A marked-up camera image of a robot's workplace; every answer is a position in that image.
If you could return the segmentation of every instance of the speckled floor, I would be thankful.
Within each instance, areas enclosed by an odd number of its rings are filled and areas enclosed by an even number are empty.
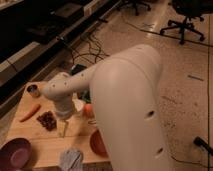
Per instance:
[[[141,43],[157,49],[164,63],[158,87],[159,114],[169,140],[171,155],[176,159],[173,160],[175,170],[207,171],[208,164],[213,166],[213,160],[204,149],[196,147],[193,140],[200,136],[213,146],[213,48],[208,46],[213,45],[213,16],[205,15],[204,22],[194,22],[196,28],[205,34],[203,44],[199,44],[199,36],[186,32],[186,39],[193,43],[186,42],[181,46],[177,39],[152,32],[159,33],[160,28],[167,25],[168,19],[182,20],[182,17],[168,6],[167,0],[158,0],[151,6],[150,12],[140,7],[140,16],[137,17],[131,7],[121,12],[114,11],[107,18],[109,22],[101,24],[93,34],[108,54]],[[175,30],[166,34],[179,36]],[[86,53],[88,44],[82,42],[76,50]],[[45,80],[61,70],[70,70],[72,60],[69,53],[67,56],[67,61],[55,68]],[[83,58],[78,58],[76,63],[92,65]],[[0,145],[3,144],[14,111],[15,108],[0,121]],[[94,168],[97,169],[97,166],[90,166],[91,170]]]

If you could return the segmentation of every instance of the small bowl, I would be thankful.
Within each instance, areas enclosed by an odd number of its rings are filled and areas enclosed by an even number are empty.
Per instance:
[[[104,142],[99,130],[96,130],[90,137],[90,147],[95,154],[108,157]]]
[[[0,171],[15,171],[28,162],[31,144],[25,138],[16,138],[6,143],[0,150]]]
[[[37,98],[40,96],[40,91],[38,89],[38,86],[35,84],[32,84],[30,86],[27,87],[27,92],[33,97],[33,98]]]

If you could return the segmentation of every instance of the gray towel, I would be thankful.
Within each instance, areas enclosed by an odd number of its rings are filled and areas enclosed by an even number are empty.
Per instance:
[[[60,165],[62,171],[83,171],[83,153],[77,149],[64,151],[60,156]]]

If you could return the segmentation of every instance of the black chair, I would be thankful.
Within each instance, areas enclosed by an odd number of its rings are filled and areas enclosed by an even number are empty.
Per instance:
[[[213,12],[213,0],[172,0],[172,7],[175,9],[176,13],[184,15],[185,19],[183,22],[169,20],[169,27],[162,28],[160,34],[163,35],[165,30],[179,28],[179,33],[181,34],[180,44],[184,44],[184,33],[185,29],[187,29],[199,34],[200,41],[203,41],[205,39],[204,35],[198,30],[195,30],[195,26],[191,23],[191,20],[200,18],[200,21],[204,21],[201,15]]]
[[[129,4],[132,4],[133,8],[135,9],[135,15],[139,15],[138,7],[137,7],[138,4],[146,6],[148,11],[151,10],[151,7],[149,4],[146,4],[140,0],[122,0],[121,5],[117,9],[120,10],[121,7],[123,7],[125,5],[129,5]]]

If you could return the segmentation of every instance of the table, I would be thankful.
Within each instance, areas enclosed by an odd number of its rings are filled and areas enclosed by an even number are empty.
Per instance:
[[[41,89],[45,82],[31,82],[26,87],[30,84],[36,84]],[[29,120],[20,123],[19,119],[38,103],[42,105],[40,110]],[[49,132],[36,120],[39,115],[47,111],[54,112],[52,102],[44,96],[32,98],[25,88],[6,140],[24,137],[31,142],[32,156],[26,169],[58,166],[61,152],[69,148],[78,148],[83,152],[84,164],[109,161],[108,158],[96,155],[90,148],[90,136],[97,128],[88,124],[88,118],[72,116],[68,120],[69,126],[65,137],[60,138],[57,130]]]

